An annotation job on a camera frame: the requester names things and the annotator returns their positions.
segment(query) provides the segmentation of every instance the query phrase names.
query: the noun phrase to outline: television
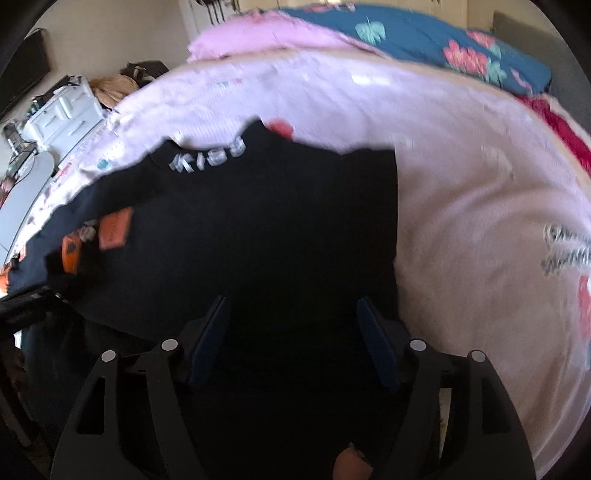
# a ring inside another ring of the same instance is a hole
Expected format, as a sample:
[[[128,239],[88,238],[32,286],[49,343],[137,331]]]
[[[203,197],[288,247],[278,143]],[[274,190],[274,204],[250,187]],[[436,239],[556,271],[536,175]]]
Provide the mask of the television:
[[[44,36],[37,29],[25,38],[0,76],[0,120],[51,71]]]

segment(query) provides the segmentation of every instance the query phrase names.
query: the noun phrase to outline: silver screw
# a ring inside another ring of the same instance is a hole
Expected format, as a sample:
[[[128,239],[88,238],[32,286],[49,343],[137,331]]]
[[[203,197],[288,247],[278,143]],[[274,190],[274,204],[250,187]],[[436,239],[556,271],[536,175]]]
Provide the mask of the silver screw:
[[[165,352],[172,352],[176,347],[178,347],[178,342],[174,338],[169,338],[162,342],[162,350]]]
[[[114,360],[116,356],[117,354],[113,350],[107,350],[100,356],[100,359],[103,362],[110,362],[111,360]]]
[[[410,342],[410,348],[416,352],[423,352],[427,349],[427,344],[422,340],[415,338],[412,342]]]
[[[484,360],[486,360],[486,355],[480,350],[474,350],[472,352],[472,359],[476,362],[482,363]]]

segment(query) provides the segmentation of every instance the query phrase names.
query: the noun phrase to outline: pink pillow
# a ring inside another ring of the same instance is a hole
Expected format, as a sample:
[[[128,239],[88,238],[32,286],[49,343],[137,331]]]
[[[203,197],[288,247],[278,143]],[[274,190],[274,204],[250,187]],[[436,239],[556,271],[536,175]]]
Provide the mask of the pink pillow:
[[[282,12],[268,11],[234,17],[210,28],[189,45],[187,61],[215,60],[244,53],[282,48],[329,48],[380,53],[378,50],[329,28],[291,18]]]

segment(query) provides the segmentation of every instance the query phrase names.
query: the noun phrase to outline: wall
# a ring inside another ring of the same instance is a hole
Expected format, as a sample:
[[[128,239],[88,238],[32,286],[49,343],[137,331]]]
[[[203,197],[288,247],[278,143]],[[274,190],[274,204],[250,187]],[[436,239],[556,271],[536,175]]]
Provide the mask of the wall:
[[[469,0],[468,26],[470,28],[490,30],[492,28],[492,16],[495,11],[503,12],[522,23],[560,36],[552,22],[531,0]]]
[[[53,71],[15,108],[16,116],[65,74],[104,76],[142,60],[162,60],[172,69],[189,55],[178,0],[58,0],[35,27],[48,30]],[[0,177],[9,159],[0,138]]]

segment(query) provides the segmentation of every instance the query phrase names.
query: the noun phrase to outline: white bedsheet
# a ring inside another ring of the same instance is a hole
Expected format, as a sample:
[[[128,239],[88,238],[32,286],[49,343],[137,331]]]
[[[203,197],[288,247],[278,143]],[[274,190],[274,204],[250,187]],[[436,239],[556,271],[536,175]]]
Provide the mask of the white bedsheet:
[[[589,184],[550,129],[500,90],[313,52],[185,67],[126,98],[83,142],[35,204],[20,245],[56,206],[164,138],[227,144],[256,117],[336,151],[395,147],[401,317],[441,351],[489,355],[543,476],[591,403]]]

